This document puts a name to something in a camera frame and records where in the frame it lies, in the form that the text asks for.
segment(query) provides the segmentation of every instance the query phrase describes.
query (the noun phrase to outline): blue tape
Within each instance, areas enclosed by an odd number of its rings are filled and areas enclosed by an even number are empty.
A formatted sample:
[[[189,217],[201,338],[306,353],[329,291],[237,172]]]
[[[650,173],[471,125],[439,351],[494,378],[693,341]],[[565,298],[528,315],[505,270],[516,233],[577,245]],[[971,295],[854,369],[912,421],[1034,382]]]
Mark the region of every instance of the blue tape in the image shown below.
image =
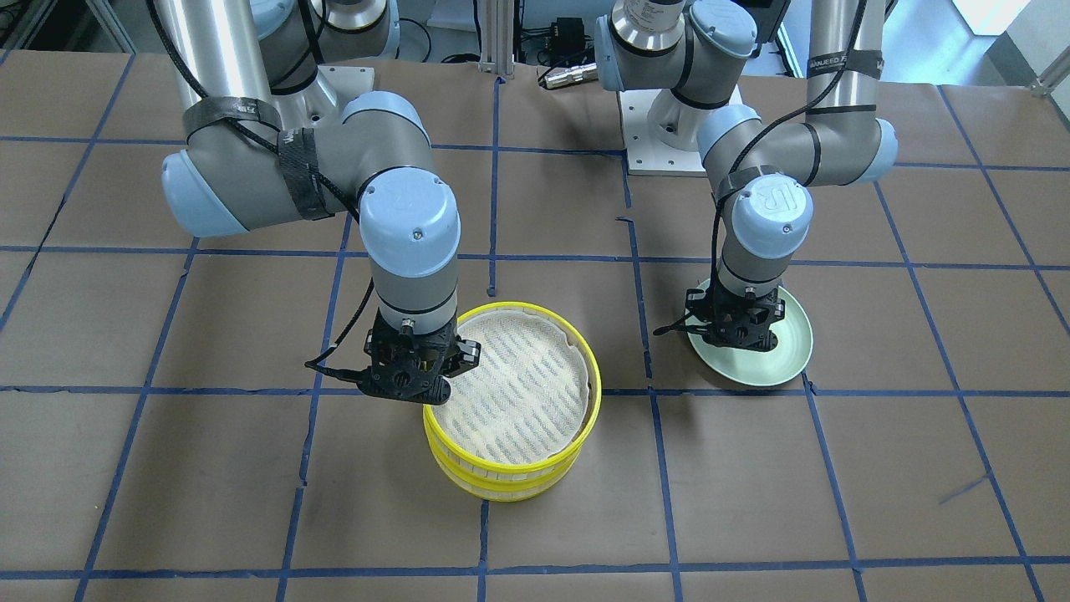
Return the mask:
[[[134,447],[134,436],[137,435],[138,425],[140,423],[141,415],[144,412],[146,401],[149,399],[152,381],[156,376],[156,369],[159,367],[159,358],[164,353],[164,345],[167,343],[167,336],[171,330],[171,325],[174,324],[174,314],[179,309],[179,299],[182,297],[182,291],[186,287],[189,271],[193,267],[194,258],[197,257],[195,251],[197,250],[197,245],[199,243],[200,238],[198,237],[194,237],[193,242],[189,243],[189,252],[186,254],[185,263],[182,265],[182,275],[179,276],[179,281],[174,287],[174,293],[171,294],[171,305],[167,310],[167,317],[164,319],[164,326],[160,329],[159,338],[156,340],[156,349],[153,351],[152,360],[149,362],[149,372],[144,376],[141,395],[138,397],[137,405],[134,407],[134,416],[131,418],[129,428],[126,430],[126,438],[123,441],[123,448],[119,454],[119,463],[116,465],[116,474],[111,478],[111,488],[108,490],[108,497],[104,503],[104,509],[101,511],[101,519],[96,524],[96,532],[93,535],[93,543],[90,546],[89,555],[86,558],[85,573],[78,581],[78,589],[75,591],[74,597],[75,602],[81,602],[86,597],[86,587],[89,585],[89,575],[92,573],[93,568],[96,565],[96,556],[101,552],[101,543],[104,541],[104,532],[108,528],[108,521],[111,519],[111,511],[116,505],[116,497],[119,495],[119,485],[122,484],[123,475],[126,472],[126,463],[129,460],[131,450]]]
[[[490,536],[490,503],[479,505],[479,564],[476,565],[476,602],[487,602],[487,547]]]

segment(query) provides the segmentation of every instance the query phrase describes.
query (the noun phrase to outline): silver metal pole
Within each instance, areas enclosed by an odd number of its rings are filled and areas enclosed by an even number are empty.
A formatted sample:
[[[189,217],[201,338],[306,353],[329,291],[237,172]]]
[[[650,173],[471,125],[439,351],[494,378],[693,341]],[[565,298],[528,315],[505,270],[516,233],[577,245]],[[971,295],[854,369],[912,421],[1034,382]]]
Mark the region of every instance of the silver metal pole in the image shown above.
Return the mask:
[[[1064,49],[1063,52],[1054,61],[1052,61],[1052,64],[1048,65],[1048,68],[1040,74],[1040,77],[1035,79],[1033,83],[1029,84],[1029,90],[1033,92],[1033,95],[1038,98],[1051,95],[1052,91],[1054,91],[1068,75],[1070,75],[1070,46]]]
[[[248,0],[163,0],[158,10],[175,48],[209,94],[271,102]],[[200,99],[181,77],[179,94],[186,108]]]
[[[851,25],[855,18],[858,0],[814,0],[810,14],[810,58],[839,53],[847,49]],[[880,50],[884,30],[884,2],[869,0],[862,16],[861,29],[855,48]],[[828,86],[831,73],[811,77],[807,97],[813,98]],[[854,71],[843,74],[836,88],[816,108],[876,104],[877,80]]]
[[[513,78],[513,11],[516,0],[479,0],[483,36],[479,71]]]

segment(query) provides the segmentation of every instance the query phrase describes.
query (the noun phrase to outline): blue grid line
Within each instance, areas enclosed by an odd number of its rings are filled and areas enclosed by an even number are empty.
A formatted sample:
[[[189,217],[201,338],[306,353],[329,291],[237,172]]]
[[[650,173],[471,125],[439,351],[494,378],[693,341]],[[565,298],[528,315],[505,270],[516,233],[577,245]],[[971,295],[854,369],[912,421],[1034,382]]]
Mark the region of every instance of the blue grid line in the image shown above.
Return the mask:
[[[948,112],[951,113],[951,119],[954,120],[954,124],[959,128],[959,133],[962,134],[962,138],[966,141],[966,145],[969,146],[969,152],[974,155],[974,160],[977,161],[977,166],[981,169],[981,174],[984,175],[984,181],[989,184],[989,189],[992,190],[992,196],[996,199],[996,204],[999,205],[999,211],[1003,212],[1004,218],[1007,220],[1007,225],[1010,226],[1010,230],[1014,234],[1014,240],[1017,240],[1018,245],[1022,247],[1022,252],[1025,253],[1026,261],[1029,262],[1029,265],[1036,267],[1037,262],[1033,259],[1033,253],[1029,252],[1029,248],[1025,244],[1025,238],[1022,237],[1022,233],[1019,231],[1018,226],[1014,225],[1014,219],[1011,218],[1010,212],[1007,210],[1007,205],[1003,201],[1003,197],[999,196],[999,190],[996,189],[995,182],[992,181],[992,175],[989,174],[989,170],[984,166],[984,161],[981,160],[981,155],[974,146],[973,140],[969,139],[969,135],[966,133],[966,128],[963,126],[962,121],[959,120],[959,113],[956,112],[954,107],[951,106],[951,101],[947,97],[947,92],[944,91],[943,86],[937,86],[936,89],[939,91],[939,95],[944,99],[944,104],[947,106]],[[1067,323],[1066,317],[1064,317],[1063,311],[1059,310],[1059,305],[1055,303],[1055,295],[1052,294],[1051,289],[1048,287],[1048,282],[1044,281],[1043,274],[1035,268],[1034,275],[1036,275],[1037,280],[1040,281],[1040,287],[1044,289],[1044,294],[1048,295],[1048,303],[1051,304],[1052,310],[1054,310],[1055,315],[1058,317],[1059,323],[1063,325],[1063,330],[1067,334],[1067,336],[1070,336],[1070,324]]]
[[[487,549],[490,538],[490,503],[479,505],[479,564],[476,565],[476,602],[487,602]]]
[[[628,172],[623,173],[624,189],[628,190]],[[631,246],[631,269],[636,279],[636,307],[639,312],[639,335],[643,342],[643,368],[646,372],[647,395],[651,400],[651,421],[654,425],[654,444],[658,454],[658,476],[661,483],[661,507],[664,511],[666,540],[669,547],[669,569],[672,573],[673,599],[684,602],[684,584],[679,576],[679,555],[676,549],[676,525],[672,513],[672,492],[669,489],[669,465],[666,461],[664,434],[661,430],[661,408],[654,392],[654,368],[651,358],[651,340],[646,324],[646,300],[643,297],[643,275],[639,263],[639,240],[636,222],[629,217],[617,217],[628,226],[628,244]]]
[[[499,115],[501,113],[501,87],[505,83],[505,78],[499,76],[494,78],[494,115],[492,121],[493,134],[490,149],[490,246],[488,249],[489,260],[487,261],[487,296],[498,295],[498,159],[501,149],[498,146],[501,124]]]
[[[149,391],[152,387],[152,381],[156,376],[156,369],[159,367],[159,358],[164,354],[164,345],[167,343],[167,336],[171,330],[171,325],[174,323],[174,314],[179,309],[179,299],[182,297],[182,291],[186,287],[186,281],[189,276],[189,269],[193,267],[194,258],[197,253],[194,250],[197,249],[200,238],[194,237],[193,242],[189,243],[189,252],[186,254],[186,260],[182,265],[182,274],[179,276],[179,281],[174,285],[174,293],[171,295],[171,305],[167,310],[167,317],[164,319],[164,326],[159,331],[159,338],[156,340],[156,349],[152,353],[152,360],[149,362],[149,371],[144,376],[144,384],[142,386],[141,395],[138,397],[137,405],[134,407],[134,415],[131,417],[129,428],[126,430],[126,438],[123,441],[123,448],[119,454],[119,462],[116,465],[116,474],[111,479],[111,488],[108,490],[108,497],[104,503],[104,508],[101,510],[101,519],[96,524],[96,532],[93,535],[93,543],[90,545],[89,554],[86,557],[86,568],[81,577],[78,580],[78,588],[75,591],[74,602],[81,602],[86,597],[86,587],[89,585],[90,574],[93,572],[93,568],[96,565],[96,556],[101,552],[101,543],[104,541],[104,532],[108,528],[108,522],[111,519],[111,511],[114,509],[116,498],[119,496],[119,487],[122,484],[123,475],[126,472],[126,463],[129,461],[131,450],[134,448],[134,436],[137,435],[138,425],[141,422],[141,415],[144,412],[146,401],[149,399]]]
[[[346,248],[349,246],[349,236],[353,229],[353,217],[346,215],[346,225],[341,231],[341,240],[338,243],[338,250],[335,252],[334,279],[331,283],[331,296],[327,300],[326,318],[323,321],[323,337],[320,341],[320,349],[326,350],[331,345],[331,331],[334,327],[335,311],[338,307],[338,293],[341,290],[341,277],[346,267]],[[282,552],[282,574],[278,578],[278,588],[275,592],[276,602],[286,600],[286,588],[289,583],[290,566],[293,560],[293,546],[297,541],[297,524],[301,520],[301,508],[305,499],[305,488],[308,487],[308,463],[312,454],[312,439],[316,437],[316,419],[319,415],[320,396],[323,387],[323,374],[317,372],[312,381],[311,399],[308,402],[308,432],[305,434],[305,443],[301,448],[301,465],[297,469],[297,478],[301,484],[293,493],[293,507],[290,510],[290,525],[286,532],[286,547]]]
[[[15,311],[15,305],[18,304],[18,298],[22,295],[22,290],[26,289],[26,283],[30,279],[30,274],[33,273],[33,267],[37,263],[37,257],[41,256],[41,249],[44,247],[45,241],[47,241],[48,236],[52,233],[52,228],[56,227],[56,220],[59,219],[60,212],[63,211],[64,206],[66,206],[66,201],[71,198],[75,184],[78,183],[78,176],[81,174],[82,169],[85,169],[86,163],[89,161],[89,154],[93,151],[93,140],[100,137],[101,132],[104,129],[104,124],[108,121],[108,115],[111,114],[111,109],[116,106],[116,99],[119,98],[119,92],[123,89],[123,83],[126,82],[126,76],[129,75],[131,66],[133,65],[134,56],[131,55],[129,59],[126,61],[126,66],[123,67],[122,74],[119,75],[119,81],[116,82],[114,90],[111,91],[111,97],[108,98],[108,104],[104,107],[101,120],[97,121],[96,128],[93,129],[93,137],[86,145],[86,151],[82,152],[81,159],[78,161],[78,166],[71,175],[71,181],[67,182],[66,189],[63,190],[63,196],[60,198],[60,202],[56,206],[56,213],[52,214],[51,221],[49,221],[48,227],[45,228],[45,233],[41,237],[41,242],[37,243],[36,250],[33,256],[30,257],[30,262],[27,263],[26,268],[22,269],[22,276],[15,285],[15,290],[12,292],[11,298],[7,299],[7,306],[4,308],[3,314],[0,314],[0,334],[3,333],[4,327],[7,326],[7,321],[11,319],[12,312]]]
[[[1070,565],[1070,556],[1030,556],[1031,565]],[[859,559],[862,569],[910,569],[921,567],[1004,567],[1020,566],[1019,556],[950,556],[924,558],[872,558]],[[852,569],[850,560],[767,560],[751,562],[682,562],[682,573],[721,573],[740,571],[815,571]],[[667,562],[639,565],[518,565],[487,569],[488,575],[553,575],[553,574],[606,574],[606,573],[669,573]],[[291,569],[289,576],[299,577],[385,577],[385,576],[477,576],[476,567],[331,567]],[[85,571],[41,570],[0,571],[0,581],[75,581]],[[90,574],[95,580],[170,580],[170,578],[278,578],[281,569],[230,569],[223,571],[183,571],[175,569],[97,569]]]
[[[866,585],[862,583],[862,570],[858,565],[858,553],[855,550],[855,537],[851,532],[851,522],[847,520],[847,507],[843,503],[843,495],[840,492],[840,480],[836,477],[836,467],[832,466],[832,454],[828,449],[828,441],[825,438],[825,427],[821,423],[821,413],[817,411],[817,402],[814,400],[813,391],[810,389],[810,379],[806,371],[802,371],[802,390],[806,392],[806,402],[810,408],[810,418],[813,420],[813,429],[817,435],[817,445],[821,446],[821,456],[825,462],[825,472],[828,473],[828,484],[832,489],[832,499],[836,500],[836,511],[840,515],[840,526],[843,529],[843,541],[847,549],[847,560],[855,577],[855,589],[858,590],[859,602],[867,602]]]
[[[888,200],[884,196],[884,190],[881,188],[880,182],[873,182],[873,187],[876,189],[877,199],[881,201],[882,209],[884,209],[885,217],[888,219],[888,226],[891,228],[891,233],[896,237],[896,244],[899,246],[899,251],[903,256],[903,262],[906,263],[907,273],[911,275],[911,281],[914,284],[914,290],[918,295],[919,303],[921,304],[921,310],[926,315],[926,321],[929,323],[929,330],[932,333],[933,341],[936,343],[936,349],[944,362],[947,376],[951,381],[951,387],[957,393],[956,398],[959,401],[959,406],[966,420],[969,434],[974,439],[974,446],[977,448],[977,453],[981,459],[981,464],[984,466],[984,474],[989,476],[989,482],[992,484],[992,492],[995,494],[996,501],[999,504],[999,510],[1003,512],[1004,520],[1007,522],[1007,528],[1010,530],[1011,539],[1014,540],[1014,546],[1018,550],[1022,565],[1025,567],[1026,576],[1029,577],[1029,584],[1033,586],[1033,592],[1037,598],[1037,602],[1044,602],[1044,596],[1040,591],[1037,575],[1034,573],[1033,567],[1029,565],[1025,546],[1022,543],[1022,537],[1019,535],[1018,528],[1014,526],[1014,519],[1010,514],[1010,508],[1008,508],[1007,500],[1004,498],[1003,490],[999,488],[999,481],[996,479],[996,475],[992,470],[988,452],[984,451],[984,445],[981,443],[980,433],[977,431],[977,426],[974,425],[974,417],[969,413],[969,406],[966,405],[966,398],[962,395],[962,388],[959,386],[959,379],[956,376],[954,368],[951,366],[951,358],[948,356],[947,349],[944,346],[944,339],[941,337],[939,330],[936,328],[936,321],[933,319],[932,312],[929,309],[929,303],[926,300],[926,294],[921,289],[921,282],[918,279],[918,275],[915,272],[914,266],[911,264],[911,258],[906,251],[906,245],[903,244],[903,238],[899,233],[899,227],[896,225],[896,220],[891,216],[891,209],[888,206]]]
[[[1006,389],[964,389],[954,391],[951,389],[822,389],[810,384],[810,388],[817,397],[826,398],[1000,398],[1000,399],[1070,399],[1070,391],[1036,391],[1036,390],[1006,390]],[[143,391],[143,387],[106,387],[106,386],[60,386],[60,385],[0,385],[0,393],[71,393],[71,395],[106,395],[124,396],[137,395]],[[259,396],[259,397],[303,397],[311,396],[312,389],[240,389],[226,387],[149,387],[150,396]],[[724,398],[724,397],[752,397],[752,398],[797,398],[802,397],[802,389],[602,389],[602,397],[607,398],[635,398],[647,396],[654,392],[659,398],[678,398],[682,396],[692,396],[696,398]],[[356,388],[320,388],[320,396],[350,396],[361,397],[363,393]]]

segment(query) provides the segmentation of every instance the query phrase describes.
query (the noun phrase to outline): black cable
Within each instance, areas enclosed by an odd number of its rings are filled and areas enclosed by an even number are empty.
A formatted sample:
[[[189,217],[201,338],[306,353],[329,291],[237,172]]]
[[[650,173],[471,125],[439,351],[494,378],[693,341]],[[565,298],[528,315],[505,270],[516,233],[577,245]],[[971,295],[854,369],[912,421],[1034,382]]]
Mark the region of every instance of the black cable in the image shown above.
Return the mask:
[[[339,335],[338,338],[335,339],[335,342],[332,343],[330,346],[327,346],[327,349],[322,354],[317,356],[315,360],[308,360],[307,362],[305,362],[305,368],[315,370],[320,374],[334,376],[333,374],[331,374],[332,369],[328,369],[326,367],[321,367],[319,366],[319,364],[327,359],[327,357],[330,357],[331,354],[334,354],[335,350],[338,349],[338,345],[341,345],[341,342],[346,340],[346,337],[349,335],[349,331],[353,330],[353,327],[356,326],[356,321],[361,320],[361,314],[364,313],[364,309],[368,306],[368,299],[371,298],[371,291],[374,288],[376,288],[376,280],[369,278],[368,289],[364,291],[364,298],[361,299],[361,305],[356,307],[356,312],[354,312],[353,318],[349,320],[349,324],[346,325],[346,328],[341,329],[341,335]]]
[[[156,11],[156,3],[153,0],[146,0],[146,5],[149,9],[149,18],[152,20],[152,26],[156,30],[156,34],[159,35],[159,41],[164,44],[164,49],[167,50],[167,56],[170,57],[171,62],[174,64],[174,68],[178,70],[182,79],[189,86],[193,91],[201,98],[207,98],[210,94],[204,86],[194,76],[193,72],[189,71],[189,66],[186,64],[185,60],[182,59],[182,55],[179,53],[178,48],[174,47],[174,43],[171,42],[170,35],[164,29],[164,24],[159,19],[159,13]],[[262,136],[253,132],[245,125],[243,125],[239,120],[234,118],[229,118],[225,120],[228,125],[230,125],[239,134],[245,136],[245,138],[256,142],[260,146],[270,151],[272,154],[278,155],[278,145],[264,139]],[[331,181],[330,177],[324,175],[319,169],[315,171],[316,180],[323,185],[327,190],[331,191],[338,199],[339,202],[346,207],[346,210],[353,216],[354,219],[360,222],[361,214],[357,210],[356,199],[343,191],[337,184]]]
[[[308,56],[312,53],[312,44],[319,44],[320,36],[323,35],[323,30],[326,29],[327,18],[330,16],[331,16],[331,2],[324,2],[323,3],[323,18],[320,19],[320,26],[316,29],[316,36],[315,36],[315,38],[309,37],[308,38],[308,47],[305,48],[304,52],[302,52],[301,58],[297,59],[297,62],[293,63],[293,65],[290,68],[286,70],[286,73],[284,73],[281,76],[277,77],[275,79],[275,81],[270,81],[268,83],[268,86],[270,86],[274,90],[275,87],[277,87],[279,83],[286,81],[287,78],[289,78],[291,75],[293,75],[293,73],[295,71],[297,71],[297,68],[301,65],[305,64],[305,59],[307,59]]]
[[[423,60],[419,61],[422,63],[426,63],[427,59],[430,58],[430,56],[431,56],[431,33],[429,31],[427,31],[426,27],[424,27],[423,25],[421,25],[418,21],[414,21],[414,20],[410,19],[409,17],[401,17],[400,19],[398,19],[398,21],[411,22],[412,25],[418,27],[424,32],[424,35],[427,36],[427,52],[424,53]],[[401,53],[401,46],[398,45],[398,49],[394,51],[394,58],[395,59],[398,58],[398,56],[400,53]]]

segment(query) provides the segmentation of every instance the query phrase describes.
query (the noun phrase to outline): green plate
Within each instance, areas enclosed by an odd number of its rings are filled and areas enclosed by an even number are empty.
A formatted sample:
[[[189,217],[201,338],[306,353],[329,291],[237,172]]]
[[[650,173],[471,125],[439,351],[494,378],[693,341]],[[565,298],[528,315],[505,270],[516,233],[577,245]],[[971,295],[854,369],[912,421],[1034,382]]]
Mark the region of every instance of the green plate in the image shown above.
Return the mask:
[[[709,285],[707,278],[699,288]],[[771,352],[748,352],[729,348],[714,348],[698,335],[688,334],[691,346],[714,371],[750,387],[774,387],[798,376],[810,362],[813,352],[813,329],[810,319],[802,311],[798,300],[780,287],[780,297],[784,299],[784,320],[770,327],[777,336],[777,348]],[[688,319],[688,325],[698,325],[696,318]]]

